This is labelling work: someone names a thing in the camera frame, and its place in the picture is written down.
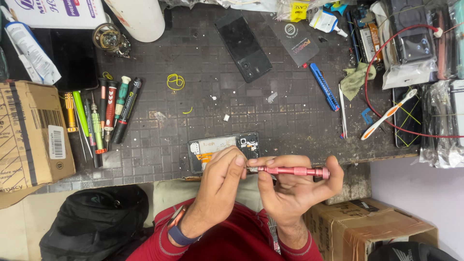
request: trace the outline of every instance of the pink screwdriver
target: pink screwdriver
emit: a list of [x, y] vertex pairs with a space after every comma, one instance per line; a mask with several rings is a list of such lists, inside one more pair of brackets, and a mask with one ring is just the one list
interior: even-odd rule
[[268, 168], [266, 166], [259, 166], [259, 167], [249, 167], [247, 169], [249, 169], [250, 172], [260, 172], [260, 171], [264, 170], [267, 173], [273, 174], [273, 175], [276, 175], [276, 174], [292, 174], [292, 175], [298, 175], [298, 176], [316, 176], [316, 177], [322, 177], [323, 179], [329, 179], [330, 178], [330, 172], [326, 167], [307, 169], [305, 167]]

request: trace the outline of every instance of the red shirt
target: red shirt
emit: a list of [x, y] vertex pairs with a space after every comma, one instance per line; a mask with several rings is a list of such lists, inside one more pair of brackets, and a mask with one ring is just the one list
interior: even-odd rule
[[280, 240], [279, 255], [274, 250], [274, 241], [268, 227], [268, 218], [264, 209], [256, 213], [246, 206], [235, 202], [230, 216], [217, 224], [189, 246], [178, 248], [168, 239], [166, 226], [169, 219], [190, 199], [163, 210], [155, 217], [155, 232], [127, 261], [163, 261], [163, 260], [289, 260], [322, 261], [316, 243], [308, 231], [308, 242], [301, 249], [291, 249]]

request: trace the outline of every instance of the white box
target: white box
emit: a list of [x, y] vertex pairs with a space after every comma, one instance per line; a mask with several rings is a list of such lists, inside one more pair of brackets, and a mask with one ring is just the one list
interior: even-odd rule
[[6, 0], [13, 17], [33, 28], [95, 29], [107, 19], [101, 0]]

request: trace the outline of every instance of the wrist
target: wrist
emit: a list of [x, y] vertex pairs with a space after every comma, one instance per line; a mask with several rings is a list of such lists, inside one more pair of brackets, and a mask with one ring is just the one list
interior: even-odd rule
[[308, 242], [308, 228], [301, 217], [293, 223], [277, 223], [277, 234], [280, 241], [292, 249], [301, 249]]
[[[186, 211], [184, 216], [177, 223], [177, 229], [187, 238], [194, 239], [205, 233], [210, 227], [207, 226], [202, 216], [196, 211], [195, 207], [191, 205]], [[176, 247], [183, 247], [178, 244], [168, 233], [169, 241]]]

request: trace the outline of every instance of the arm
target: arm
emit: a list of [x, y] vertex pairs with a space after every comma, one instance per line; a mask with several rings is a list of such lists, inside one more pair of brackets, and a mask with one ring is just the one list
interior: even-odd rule
[[[203, 172], [197, 197], [177, 223], [184, 236], [196, 238], [230, 215], [238, 182], [246, 175], [244, 165], [245, 156], [236, 146], [218, 151], [211, 156]], [[156, 216], [161, 219], [155, 219], [155, 233], [136, 249], [127, 261], [171, 261], [182, 257], [189, 246], [178, 244], [167, 229], [169, 219], [182, 204], [184, 202]]]
[[[306, 167], [311, 162], [306, 156], [284, 155], [250, 159], [250, 167]], [[312, 176], [276, 175], [274, 187], [269, 173], [258, 173], [258, 188], [264, 209], [277, 223], [277, 235], [282, 257], [285, 260], [322, 260], [321, 255], [303, 222], [311, 206], [339, 193], [343, 184], [343, 170], [334, 156], [327, 158], [330, 179], [313, 182]]]

